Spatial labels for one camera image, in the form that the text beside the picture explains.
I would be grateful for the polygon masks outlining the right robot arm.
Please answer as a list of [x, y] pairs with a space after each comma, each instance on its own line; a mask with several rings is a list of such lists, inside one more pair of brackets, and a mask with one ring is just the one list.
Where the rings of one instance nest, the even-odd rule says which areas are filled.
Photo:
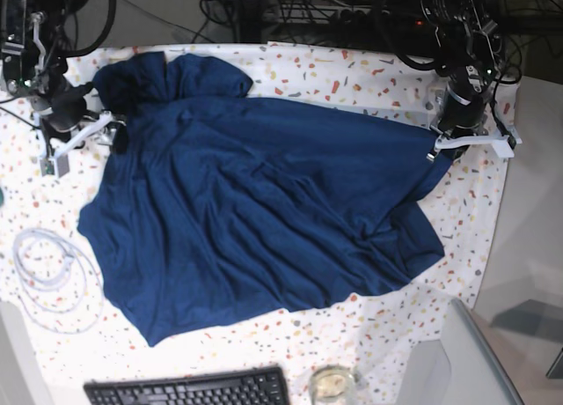
[[89, 0], [1, 0], [1, 88], [12, 100], [26, 99], [33, 110], [33, 129], [44, 143], [39, 157], [42, 175], [69, 172], [68, 155], [88, 139], [113, 146], [126, 127], [125, 117], [88, 108], [91, 82], [73, 85], [65, 76], [68, 59], [94, 52], [107, 38], [117, 0], [108, 0], [101, 33], [85, 48], [72, 48], [67, 19]]

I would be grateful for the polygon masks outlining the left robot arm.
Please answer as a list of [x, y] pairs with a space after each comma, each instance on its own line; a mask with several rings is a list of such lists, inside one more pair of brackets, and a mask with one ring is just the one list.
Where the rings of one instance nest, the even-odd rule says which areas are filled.
[[[418, 62], [404, 51], [391, 32], [394, 16], [415, 20], [433, 34], [437, 48], [432, 59]], [[436, 95], [438, 110], [429, 128], [437, 138], [428, 160], [443, 151], [460, 158], [480, 145], [491, 147], [499, 158], [512, 158], [522, 140], [515, 126], [498, 115], [496, 95], [501, 85], [516, 85], [522, 76], [509, 74], [505, 42], [486, 0], [375, 0], [373, 17], [403, 64], [448, 81]]]

